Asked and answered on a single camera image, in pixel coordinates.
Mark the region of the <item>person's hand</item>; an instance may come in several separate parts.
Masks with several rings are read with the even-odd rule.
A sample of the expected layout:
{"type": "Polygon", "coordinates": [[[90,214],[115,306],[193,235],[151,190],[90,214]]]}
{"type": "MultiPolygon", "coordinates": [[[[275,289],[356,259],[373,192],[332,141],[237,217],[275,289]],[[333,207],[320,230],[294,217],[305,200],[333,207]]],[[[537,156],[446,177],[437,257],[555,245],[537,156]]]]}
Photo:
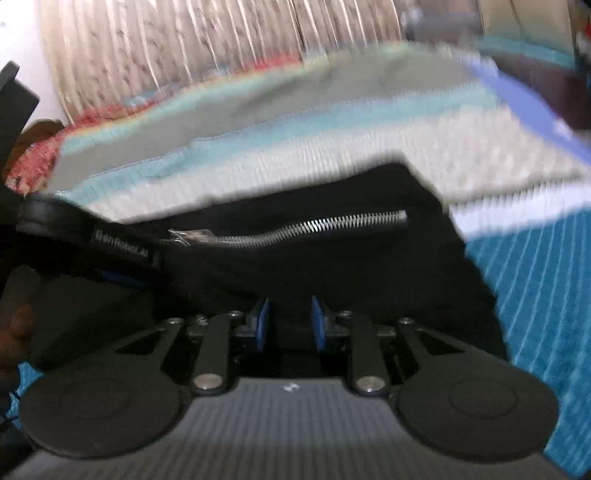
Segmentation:
{"type": "Polygon", "coordinates": [[[15,370],[30,353],[36,330],[33,303],[41,277],[29,267],[18,267],[8,277],[1,295],[1,371],[15,370]]]}

